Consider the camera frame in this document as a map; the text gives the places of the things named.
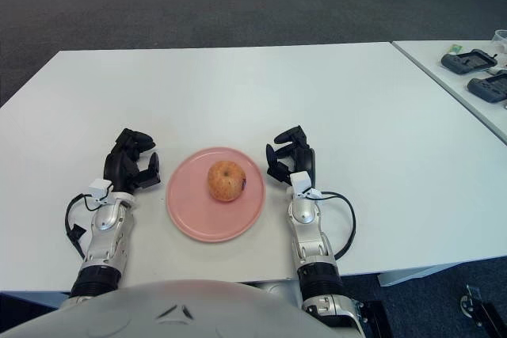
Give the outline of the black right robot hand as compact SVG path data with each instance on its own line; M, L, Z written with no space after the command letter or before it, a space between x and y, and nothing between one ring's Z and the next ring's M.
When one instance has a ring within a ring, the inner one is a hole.
M291 174L307 172L314 188L315 152L308 144L302 127L298 125L280 133L273 142L280 145L280 148L275 150L270 144L266 145L267 174L279 182L291 185Z

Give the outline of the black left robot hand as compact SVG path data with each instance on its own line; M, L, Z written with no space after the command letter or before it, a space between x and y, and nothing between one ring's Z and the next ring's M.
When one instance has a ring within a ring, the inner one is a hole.
M105 159L105 180L112 182L114 192L133 195L138 188L149 188L160 183L159 160L156 152L150 156L148 167L140 170L140 154L155 148L154 140L147 134L128 128L122 130L115 146Z

